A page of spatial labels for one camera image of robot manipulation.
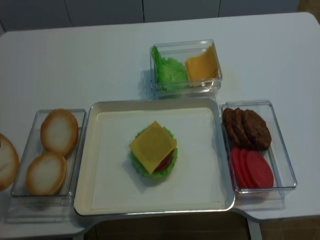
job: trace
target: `wooden floor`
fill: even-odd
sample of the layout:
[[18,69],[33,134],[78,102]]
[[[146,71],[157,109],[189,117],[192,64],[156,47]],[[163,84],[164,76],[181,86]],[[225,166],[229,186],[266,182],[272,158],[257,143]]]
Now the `wooden floor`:
[[[320,218],[260,224],[264,240],[320,240]],[[249,240],[244,217],[233,212],[197,213],[105,221],[85,240]]]

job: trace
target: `patty stack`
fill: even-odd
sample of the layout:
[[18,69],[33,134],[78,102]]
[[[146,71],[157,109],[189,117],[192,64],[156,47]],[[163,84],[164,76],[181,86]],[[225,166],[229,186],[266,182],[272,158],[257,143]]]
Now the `patty stack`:
[[257,151],[265,151],[270,147],[271,135],[267,124],[255,111],[226,108],[222,122],[235,146]]

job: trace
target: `lettuce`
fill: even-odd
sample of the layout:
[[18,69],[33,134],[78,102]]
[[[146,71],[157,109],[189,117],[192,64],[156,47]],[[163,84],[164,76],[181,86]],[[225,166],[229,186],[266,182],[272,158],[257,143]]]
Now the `lettuce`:
[[186,84],[179,84],[188,80],[186,68],[181,62],[172,57],[168,59],[161,57],[156,46],[152,47],[151,56],[156,68],[159,90],[178,90],[187,87]]
[[[163,128],[170,135],[170,137],[177,142],[177,140],[174,138],[174,135],[167,128],[165,128],[165,127],[163,127]],[[143,131],[144,131],[144,129],[141,132],[139,132],[135,136],[135,138],[137,138]],[[132,163],[133,163],[135,169],[137,170],[137,172],[139,174],[141,174],[142,176],[144,176],[146,178],[164,179],[166,176],[168,176],[171,173],[172,169],[174,168],[174,166],[176,164],[176,161],[177,161],[177,158],[178,158],[178,148],[175,148],[173,150],[173,159],[172,159],[171,164],[165,170],[163,170],[163,171],[154,171],[152,174],[150,174],[145,169],[145,167],[140,163],[140,161],[137,159],[137,157],[134,155],[133,152],[131,152],[130,156],[131,156]]]

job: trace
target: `cheese slice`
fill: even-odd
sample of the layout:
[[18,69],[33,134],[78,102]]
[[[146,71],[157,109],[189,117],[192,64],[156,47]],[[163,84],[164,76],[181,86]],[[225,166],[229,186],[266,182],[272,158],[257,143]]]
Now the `cheese slice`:
[[219,67],[214,46],[208,47],[200,56],[188,58],[185,62],[185,68],[190,81],[217,77]]
[[156,121],[129,145],[133,154],[150,174],[176,146],[176,141]]

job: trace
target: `bread bun half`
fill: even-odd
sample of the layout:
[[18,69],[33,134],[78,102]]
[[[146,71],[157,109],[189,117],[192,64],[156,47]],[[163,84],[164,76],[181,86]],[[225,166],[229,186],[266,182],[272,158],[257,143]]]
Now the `bread bun half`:
[[46,152],[36,157],[26,171],[26,188],[32,195],[53,195],[62,187],[67,173],[63,156]]
[[68,110],[56,109],[49,113],[42,123],[40,137],[48,152],[65,157],[78,142],[78,122]]
[[0,191],[9,187],[16,178],[19,157],[8,138],[0,134]]

